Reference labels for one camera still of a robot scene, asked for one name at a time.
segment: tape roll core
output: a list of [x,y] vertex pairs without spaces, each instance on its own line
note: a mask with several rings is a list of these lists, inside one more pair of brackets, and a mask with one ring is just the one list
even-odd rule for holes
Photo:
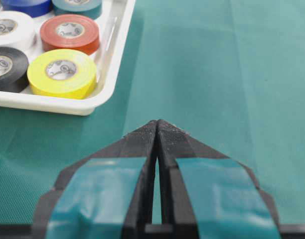
[[19,93],[28,86],[28,58],[14,48],[0,47],[0,91]]
[[97,19],[102,14],[102,0],[52,0],[55,15],[79,14]]
[[98,25],[90,18],[67,14],[46,21],[40,35],[43,49],[73,49],[88,55],[100,46]]
[[84,99],[96,87],[96,65],[85,53],[59,49],[37,57],[27,76],[36,95]]
[[0,12],[0,46],[25,51],[35,40],[35,23],[29,15],[18,11]]

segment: blue tape roll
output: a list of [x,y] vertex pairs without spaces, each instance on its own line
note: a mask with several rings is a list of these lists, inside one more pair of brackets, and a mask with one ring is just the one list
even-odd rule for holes
[[52,0],[55,15],[79,14],[96,19],[102,14],[102,0]]
[[31,17],[47,14],[53,8],[51,0],[1,0],[4,10],[21,11]]

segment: green cloth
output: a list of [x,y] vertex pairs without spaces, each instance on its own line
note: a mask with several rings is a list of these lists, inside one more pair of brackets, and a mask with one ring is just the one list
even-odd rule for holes
[[46,239],[118,239],[146,158],[93,158],[58,200]]
[[280,239],[245,169],[232,159],[178,158],[200,239]]
[[30,223],[62,168],[160,118],[250,166],[281,223],[305,223],[305,0],[138,0],[107,103],[0,108],[0,223]]

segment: black plastic part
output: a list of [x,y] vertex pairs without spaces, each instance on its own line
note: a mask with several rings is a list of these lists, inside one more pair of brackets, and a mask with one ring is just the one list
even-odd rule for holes
[[[91,158],[147,157],[122,231],[122,239],[197,239],[198,228],[192,206],[176,163],[176,158],[228,158],[226,155],[190,137],[183,130],[153,120],[120,141],[64,169],[54,188],[43,195],[32,225],[0,225],[0,239],[39,239],[45,237],[51,212],[74,173]],[[153,187],[156,157],[159,160],[162,223],[153,225]],[[241,164],[266,203],[283,239],[305,239],[305,224],[279,225],[273,198],[260,189],[250,168]]]
[[14,48],[0,47],[0,56],[7,56],[12,60],[13,66],[9,72],[0,76],[0,91],[19,93],[28,86],[27,56]]
[[45,238],[47,224],[57,200],[74,173],[88,160],[91,158],[147,157],[122,230],[122,238],[139,238],[139,233],[144,231],[145,224],[152,221],[154,166],[156,162],[156,154],[153,150],[155,132],[156,121],[150,121],[120,141],[62,170],[53,190],[43,195],[37,204],[32,225],[32,238]]

